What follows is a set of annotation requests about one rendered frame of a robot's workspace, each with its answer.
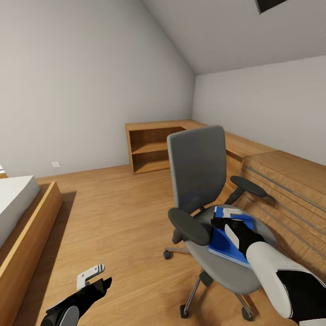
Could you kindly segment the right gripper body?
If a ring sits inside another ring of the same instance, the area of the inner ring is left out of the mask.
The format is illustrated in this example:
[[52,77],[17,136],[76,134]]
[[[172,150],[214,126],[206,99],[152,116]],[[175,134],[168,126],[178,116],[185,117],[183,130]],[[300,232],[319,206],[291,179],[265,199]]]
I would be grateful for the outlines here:
[[215,217],[215,224],[214,227],[217,229],[224,229],[224,222],[227,221],[229,218],[223,218],[223,217]]

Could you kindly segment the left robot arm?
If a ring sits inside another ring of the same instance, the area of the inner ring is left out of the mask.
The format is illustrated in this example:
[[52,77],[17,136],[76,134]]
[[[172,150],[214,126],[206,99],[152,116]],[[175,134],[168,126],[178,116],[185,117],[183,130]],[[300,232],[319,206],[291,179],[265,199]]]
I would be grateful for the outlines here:
[[93,284],[88,280],[105,271],[103,264],[96,265],[77,276],[77,292],[59,301],[46,311],[40,326],[77,326],[81,316],[94,302],[104,297],[110,288],[112,277]]

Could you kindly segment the swivel chair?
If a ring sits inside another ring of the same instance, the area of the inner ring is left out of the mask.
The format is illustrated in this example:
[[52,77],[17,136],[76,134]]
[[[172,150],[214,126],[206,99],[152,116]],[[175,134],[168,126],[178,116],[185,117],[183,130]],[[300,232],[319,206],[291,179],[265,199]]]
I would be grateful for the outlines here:
[[[226,202],[204,208],[218,198],[226,183],[223,127],[208,125],[176,132],[168,135],[167,145],[175,203],[175,208],[168,210],[169,220],[175,227],[172,242],[177,245],[183,240],[187,249],[165,247],[164,256],[168,259],[169,251],[191,254],[202,267],[187,304],[179,308],[180,317],[188,318],[188,310],[199,283],[203,282],[205,287],[209,287],[215,280],[233,292],[243,304],[243,318],[253,321],[253,313],[241,295],[249,295],[262,288],[254,270],[208,252],[208,246],[211,240],[211,219],[217,206],[239,209],[242,214],[251,216],[254,232],[262,235],[268,244],[279,251],[272,231],[258,218],[233,205],[245,191],[259,197],[265,197],[267,192],[250,180],[231,176],[230,180],[237,187]],[[190,216],[198,209],[199,213]]]

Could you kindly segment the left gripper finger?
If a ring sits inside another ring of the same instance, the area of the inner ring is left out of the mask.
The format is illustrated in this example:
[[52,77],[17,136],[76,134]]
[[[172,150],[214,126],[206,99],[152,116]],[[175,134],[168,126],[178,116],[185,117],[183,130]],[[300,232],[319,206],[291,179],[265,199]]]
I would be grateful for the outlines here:
[[111,282],[112,282],[112,277],[104,280],[104,286],[105,286],[106,292],[107,292],[107,289],[110,288]]

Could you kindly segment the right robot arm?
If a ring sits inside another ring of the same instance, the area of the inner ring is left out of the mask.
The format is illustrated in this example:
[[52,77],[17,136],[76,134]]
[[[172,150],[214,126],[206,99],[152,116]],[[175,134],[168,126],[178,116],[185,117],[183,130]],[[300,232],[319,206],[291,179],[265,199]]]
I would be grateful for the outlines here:
[[256,234],[240,216],[239,209],[223,209],[223,217],[211,225],[226,235],[244,254],[276,311],[299,326],[326,326],[326,286],[307,268],[297,264]]

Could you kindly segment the folder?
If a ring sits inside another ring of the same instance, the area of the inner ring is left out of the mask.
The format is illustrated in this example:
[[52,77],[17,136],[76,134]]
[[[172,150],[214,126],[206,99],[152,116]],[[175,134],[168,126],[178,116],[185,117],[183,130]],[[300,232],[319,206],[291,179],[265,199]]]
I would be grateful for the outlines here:
[[[223,217],[223,215],[223,208],[216,206],[214,217]],[[231,219],[243,220],[246,226],[254,231],[253,220],[251,216],[242,214],[240,216],[231,215],[230,217]],[[212,225],[210,239],[211,240],[208,246],[208,252],[252,269],[248,261],[245,259],[244,254],[237,249],[237,247],[226,235],[224,229],[217,229],[214,227],[214,225]]]

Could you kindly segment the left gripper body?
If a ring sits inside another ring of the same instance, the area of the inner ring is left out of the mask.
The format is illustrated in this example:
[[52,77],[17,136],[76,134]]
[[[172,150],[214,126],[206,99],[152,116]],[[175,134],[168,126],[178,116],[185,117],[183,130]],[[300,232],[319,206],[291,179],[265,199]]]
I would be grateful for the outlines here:
[[[83,293],[88,299],[88,306],[86,311],[92,306],[94,302],[106,295],[104,280],[100,279],[93,284],[87,285],[80,289],[77,293]],[[76,294],[77,294],[76,293]]]

